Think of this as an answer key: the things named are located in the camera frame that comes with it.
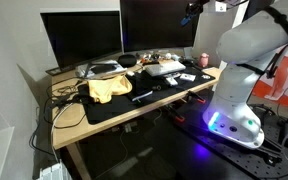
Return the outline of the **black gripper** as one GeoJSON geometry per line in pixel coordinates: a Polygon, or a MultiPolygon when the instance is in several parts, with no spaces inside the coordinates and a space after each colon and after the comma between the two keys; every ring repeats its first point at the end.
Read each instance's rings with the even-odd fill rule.
{"type": "Polygon", "coordinates": [[[210,0],[195,0],[194,2],[189,2],[186,6],[187,15],[197,15],[203,12],[203,6],[207,4],[210,0]]]}

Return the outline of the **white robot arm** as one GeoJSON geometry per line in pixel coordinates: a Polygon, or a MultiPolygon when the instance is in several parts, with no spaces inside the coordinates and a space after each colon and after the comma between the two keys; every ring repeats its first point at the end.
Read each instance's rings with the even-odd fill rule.
{"type": "Polygon", "coordinates": [[[278,0],[222,34],[216,52],[226,67],[202,115],[211,133],[248,149],[262,145],[261,121],[247,100],[281,46],[288,46],[288,0],[278,0]]]}

